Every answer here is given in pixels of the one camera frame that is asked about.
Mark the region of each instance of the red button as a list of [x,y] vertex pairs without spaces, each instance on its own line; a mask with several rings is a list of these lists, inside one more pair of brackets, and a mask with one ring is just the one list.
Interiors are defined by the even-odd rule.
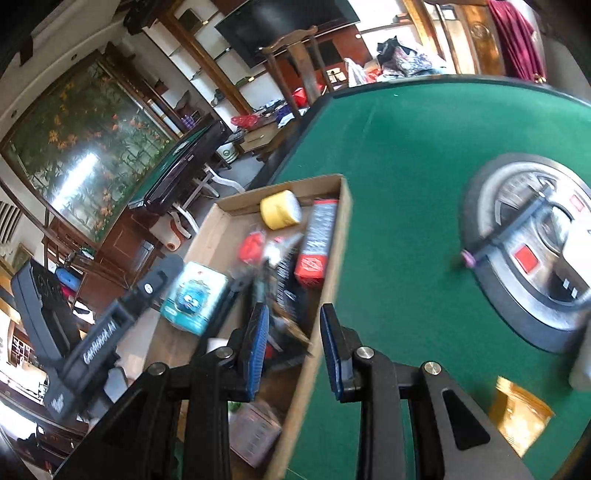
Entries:
[[573,195],[570,198],[570,203],[573,204],[573,206],[580,212],[583,210],[583,208],[585,207],[584,203],[581,202],[581,200],[579,199],[579,197],[577,197],[576,195]]
[[513,256],[525,273],[530,273],[540,263],[527,245],[523,245]]

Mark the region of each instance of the television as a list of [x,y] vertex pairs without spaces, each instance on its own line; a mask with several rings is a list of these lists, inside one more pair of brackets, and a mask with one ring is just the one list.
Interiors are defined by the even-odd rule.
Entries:
[[359,21],[348,0],[248,0],[216,25],[246,64],[265,60],[261,47],[294,30],[326,33]]

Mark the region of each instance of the painting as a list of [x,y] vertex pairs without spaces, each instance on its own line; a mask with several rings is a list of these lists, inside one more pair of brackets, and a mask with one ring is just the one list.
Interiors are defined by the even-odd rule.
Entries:
[[12,267],[14,271],[18,272],[31,258],[33,258],[33,254],[27,249],[27,247],[23,244],[18,244],[17,251],[14,252],[14,257],[12,257]]
[[55,212],[100,244],[169,143],[98,57],[51,85],[1,153]]

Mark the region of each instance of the teal box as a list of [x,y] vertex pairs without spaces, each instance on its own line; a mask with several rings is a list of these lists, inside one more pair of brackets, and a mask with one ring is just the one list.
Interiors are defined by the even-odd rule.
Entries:
[[225,275],[189,262],[170,287],[160,313],[175,327],[202,335],[227,287]]

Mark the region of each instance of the silver bolt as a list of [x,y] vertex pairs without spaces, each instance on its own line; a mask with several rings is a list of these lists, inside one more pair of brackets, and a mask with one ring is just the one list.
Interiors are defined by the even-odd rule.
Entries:
[[372,358],[374,356],[374,350],[368,346],[360,346],[357,349],[357,355],[361,358]]
[[431,375],[439,375],[441,373],[441,365],[437,362],[427,362],[423,368],[425,372]]
[[162,375],[164,372],[166,372],[166,364],[162,362],[156,362],[148,367],[148,373],[155,377]]
[[230,358],[233,353],[234,353],[234,350],[232,350],[228,346],[221,346],[220,348],[218,348],[216,350],[216,356],[221,359]]

